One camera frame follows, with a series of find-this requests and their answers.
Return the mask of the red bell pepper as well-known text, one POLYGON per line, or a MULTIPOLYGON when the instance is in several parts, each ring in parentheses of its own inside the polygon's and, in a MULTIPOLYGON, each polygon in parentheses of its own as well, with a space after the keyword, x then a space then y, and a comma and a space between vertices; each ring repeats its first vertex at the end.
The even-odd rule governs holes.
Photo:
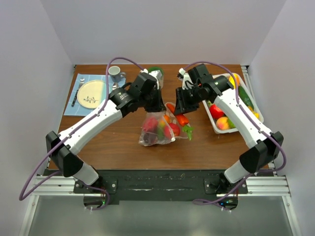
POLYGON ((158 120, 155 117, 146 118, 142 125, 144 132, 155 133, 158 126, 158 120))

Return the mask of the clear polka-dot zip bag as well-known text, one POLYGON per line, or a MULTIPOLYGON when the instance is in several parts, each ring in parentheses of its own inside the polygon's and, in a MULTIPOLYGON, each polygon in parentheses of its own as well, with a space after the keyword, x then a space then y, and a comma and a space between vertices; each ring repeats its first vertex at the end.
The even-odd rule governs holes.
POLYGON ((175 104, 167 102, 166 110, 147 113, 142 124, 139 144, 145 147, 166 145, 178 139, 192 139, 193 127, 184 115, 174 115, 175 104))

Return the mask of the red apple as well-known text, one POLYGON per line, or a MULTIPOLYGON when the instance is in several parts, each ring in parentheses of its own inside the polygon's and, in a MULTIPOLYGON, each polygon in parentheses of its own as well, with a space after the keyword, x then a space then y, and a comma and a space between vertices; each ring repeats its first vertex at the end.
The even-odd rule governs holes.
POLYGON ((169 123, 170 128, 173 131, 175 137, 179 136, 181 133, 180 127, 177 124, 169 123))

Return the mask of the dark purple mangosteen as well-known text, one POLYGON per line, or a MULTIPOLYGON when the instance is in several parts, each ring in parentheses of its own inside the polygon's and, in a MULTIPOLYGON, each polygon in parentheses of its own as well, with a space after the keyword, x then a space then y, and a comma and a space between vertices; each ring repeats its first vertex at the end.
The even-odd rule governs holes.
POLYGON ((143 136, 144 145, 151 146, 154 145, 158 140, 158 136, 155 133, 145 133, 143 136))

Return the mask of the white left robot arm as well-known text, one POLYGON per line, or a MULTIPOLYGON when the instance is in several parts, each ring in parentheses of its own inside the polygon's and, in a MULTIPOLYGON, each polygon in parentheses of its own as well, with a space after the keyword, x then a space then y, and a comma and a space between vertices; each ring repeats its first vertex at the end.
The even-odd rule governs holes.
POLYGON ((134 82, 116 88, 96 109, 67 130, 57 134, 51 131, 46 135, 49 157, 64 177, 75 177, 84 182, 91 193, 102 187, 101 177, 78 153, 98 133, 109 125, 124 118, 138 108, 146 112, 165 110, 161 97, 161 72, 139 73, 134 82))

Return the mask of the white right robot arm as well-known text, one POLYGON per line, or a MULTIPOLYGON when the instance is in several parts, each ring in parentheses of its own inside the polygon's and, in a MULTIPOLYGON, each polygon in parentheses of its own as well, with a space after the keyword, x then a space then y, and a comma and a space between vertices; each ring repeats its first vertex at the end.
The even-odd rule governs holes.
POLYGON ((224 75, 213 77, 201 62, 179 69, 178 78, 182 86, 176 89, 176 115, 196 111, 200 102, 208 100, 227 115, 249 148, 224 171, 219 181, 221 191, 231 193, 244 177, 267 172, 264 166, 278 157, 284 137, 266 127, 250 111, 238 94, 237 84, 224 75))

